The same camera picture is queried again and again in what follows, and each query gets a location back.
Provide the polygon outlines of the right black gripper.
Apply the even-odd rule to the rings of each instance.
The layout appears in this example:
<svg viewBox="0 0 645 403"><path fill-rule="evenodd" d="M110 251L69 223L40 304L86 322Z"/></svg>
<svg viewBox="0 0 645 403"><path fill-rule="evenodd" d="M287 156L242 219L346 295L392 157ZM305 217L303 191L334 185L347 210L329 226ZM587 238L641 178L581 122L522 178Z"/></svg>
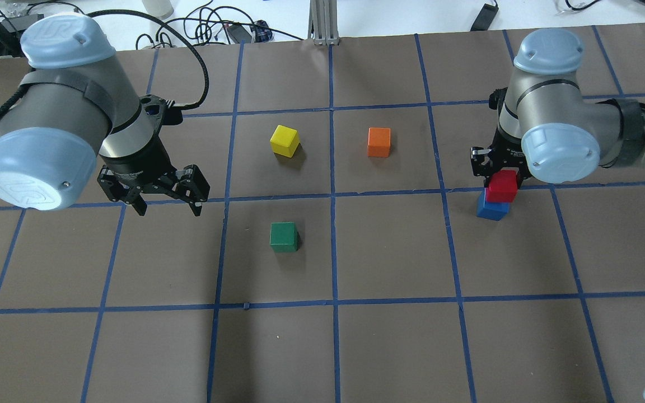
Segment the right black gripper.
<svg viewBox="0 0 645 403"><path fill-rule="evenodd" d="M517 169L517 185L531 178L521 140L503 131L496 131L490 148L471 147L470 162L474 176L489 180L503 168Z"/></svg>

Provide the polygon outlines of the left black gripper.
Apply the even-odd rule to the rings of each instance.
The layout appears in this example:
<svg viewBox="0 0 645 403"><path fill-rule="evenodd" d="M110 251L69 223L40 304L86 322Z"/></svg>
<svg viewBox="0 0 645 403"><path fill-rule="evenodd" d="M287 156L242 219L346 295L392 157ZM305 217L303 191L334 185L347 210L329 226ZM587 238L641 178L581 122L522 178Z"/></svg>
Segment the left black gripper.
<svg viewBox="0 0 645 403"><path fill-rule="evenodd" d="M112 202L130 205L144 216L147 204L141 194L152 183L152 193L166 195L184 202L195 217L202 213L208 201L210 184L197 165L182 170L172 165L168 152L159 137L153 137L138 151L122 157L103 156L103 166L97 183Z"/></svg>

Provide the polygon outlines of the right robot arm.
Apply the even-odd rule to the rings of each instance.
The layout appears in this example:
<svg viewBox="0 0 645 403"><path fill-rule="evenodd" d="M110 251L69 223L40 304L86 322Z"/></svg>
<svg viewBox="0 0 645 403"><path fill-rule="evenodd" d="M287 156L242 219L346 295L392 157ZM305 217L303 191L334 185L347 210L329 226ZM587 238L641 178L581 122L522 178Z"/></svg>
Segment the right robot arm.
<svg viewBox="0 0 645 403"><path fill-rule="evenodd" d="M572 390L602 402L645 402L645 96L587 99L577 72L585 46L574 31L534 30L512 52L510 80L490 94L488 146L471 150L471 173L491 186L515 172L552 202L591 353L591 384Z"/></svg>

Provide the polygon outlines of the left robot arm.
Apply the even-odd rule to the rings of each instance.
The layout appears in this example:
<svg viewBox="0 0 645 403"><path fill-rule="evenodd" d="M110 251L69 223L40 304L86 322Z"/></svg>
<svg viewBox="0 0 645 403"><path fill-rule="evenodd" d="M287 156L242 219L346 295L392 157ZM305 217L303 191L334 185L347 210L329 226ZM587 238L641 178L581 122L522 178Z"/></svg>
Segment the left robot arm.
<svg viewBox="0 0 645 403"><path fill-rule="evenodd" d="M31 69L0 105L0 199L24 209L66 209L102 158L97 183L110 201L143 216L143 195L163 194L199 216L210 185L198 166L172 165L160 132L179 125L184 110L205 100L207 66L189 45L204 75L196 102L137 95L95 21L107 15L140 16L169 27L138 11L67 12L37 21L21 36Z"/></svg>

